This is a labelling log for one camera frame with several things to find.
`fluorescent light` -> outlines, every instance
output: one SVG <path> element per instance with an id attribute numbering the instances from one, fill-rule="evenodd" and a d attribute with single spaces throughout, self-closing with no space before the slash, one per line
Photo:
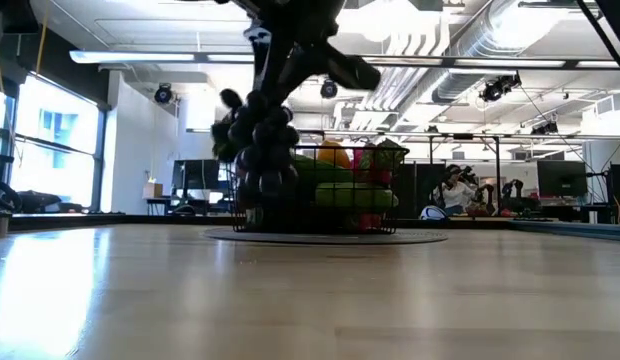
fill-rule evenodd
<path id="1" fill-rule="evenodd" d="M 619 65 L 616 61 L 579 61 L 577 64 L 578 68 L 608 68 L 608 69 L 618 69 Z"/>
<path id="2" fill-rule="evenodd" d="M 242 62 L 251 64 L 254 62 L 254 55 L 252 54 L 208 54 L 208 60 L 218 62 Z"/>
<path id="3" fill-rule="evenodd" d="M 144 53 L 120 51 L 70 51 L 70 57 L 77 64 L 107 64 L 131 62 L 193 62 L 194 54 Z"/>
<path id="4" fill-rule="evenodd" d="M 535 60 L 535 59 L 458 59 L 455 65 L 460 66 L 486 66 L 486 67 L 513 67 L 513 68 L 535 68 L 535 67 L 556 67 L 565 65 L 563 60 Z"/>
<path id="5" fill-rule="evenodd" d="M 410 66 L 437 66 L 442 60 L 438 58 L 424 58 L 411 56 L 364 56 L 363 59 L 370 65 L 397 66 L 398 64 Z"/>
<path id="6" fill-rule="evenodd" d="M 515 70 L 496 69 L 449 69 L 450 74 L 478 74 L 478 75 L 511 75 L 517 74 Z"/>

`bunch of grapes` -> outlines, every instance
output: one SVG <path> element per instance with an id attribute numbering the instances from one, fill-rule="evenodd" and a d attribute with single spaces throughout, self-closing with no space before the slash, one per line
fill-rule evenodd
<path id="1" fill-rule="evenodd" d="M 229 89 L 221 92 L 221 99 L 231 111 L 213 125 L 212 136 L 219 160 L 234 162 L 241 179 L 239 202 L 277 202 L 293 195 L 298 174 L 290 149 L 299 142 L 299 134 L 288 125 L 292 111 L 268 106 L 256 90 L 248 94 L 245 104 Z"/>

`cardboard box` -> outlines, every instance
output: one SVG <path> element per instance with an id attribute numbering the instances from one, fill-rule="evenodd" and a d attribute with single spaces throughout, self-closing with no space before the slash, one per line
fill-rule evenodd
<path id="1" fill-rule="evenodd" d="M 153 199 L 163 196 L 163 184 L 146 183 L 143 185 L 143 198 Z"/>

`person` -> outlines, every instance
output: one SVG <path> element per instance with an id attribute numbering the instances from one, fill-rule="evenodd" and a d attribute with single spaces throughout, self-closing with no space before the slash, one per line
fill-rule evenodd
<path id="1" fill-rule="evenodd" d="M 462 214 L 475 195 L 470 187 L 459 181 L 461 173 L 462 170 L 459 166 L 448 166 L 446 168 L 446 179 L 441 184 L 441 189 L 437 187 L 433 192 L 435 197 L 443 196 L 444 211 L 448 216 Z"/>

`table surface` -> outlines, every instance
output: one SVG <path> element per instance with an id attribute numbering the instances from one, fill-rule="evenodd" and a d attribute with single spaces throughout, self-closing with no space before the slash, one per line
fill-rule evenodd
<path id="1" fill-rule="evenodd" d="M 404 246 L 119 225 L 0 239 L 0 359 L 620 359 L 620 243 Z"/>

